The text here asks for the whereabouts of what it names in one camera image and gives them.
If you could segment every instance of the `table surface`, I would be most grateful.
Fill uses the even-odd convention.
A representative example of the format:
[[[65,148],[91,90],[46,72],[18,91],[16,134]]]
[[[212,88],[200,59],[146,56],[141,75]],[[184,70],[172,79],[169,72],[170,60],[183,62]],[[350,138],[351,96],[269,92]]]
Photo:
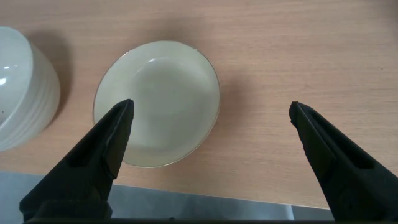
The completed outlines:
[[[398,2],[2,0],[62,85],[50,126],[0,152],[0,170],[46,174],[93,127],[102,76],[123,53],[177,40],[203,52],[221,83],[218,121],[175,164],[123,164],[115,184],[327,207],[288,109],[319,111],[398,174]]]

